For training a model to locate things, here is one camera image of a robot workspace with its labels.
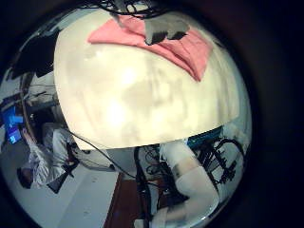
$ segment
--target robotic arm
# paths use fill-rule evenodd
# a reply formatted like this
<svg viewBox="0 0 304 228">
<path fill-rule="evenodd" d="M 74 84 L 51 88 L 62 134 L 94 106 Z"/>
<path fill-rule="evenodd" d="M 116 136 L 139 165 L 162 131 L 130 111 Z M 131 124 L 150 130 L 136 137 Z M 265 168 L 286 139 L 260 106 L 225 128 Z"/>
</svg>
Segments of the robotic arm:
<svg viewBox="0 0 304 228">
<path fill-rule="evenodd" d="M 180 193 L 189 199 L 159 210 L 152 220 L 153 228 L 201 227 L 219 204 L 219 194 L 205 169 L 184 141 L 161 144 L 161 156 L 172 170 Z"/>
</svg>

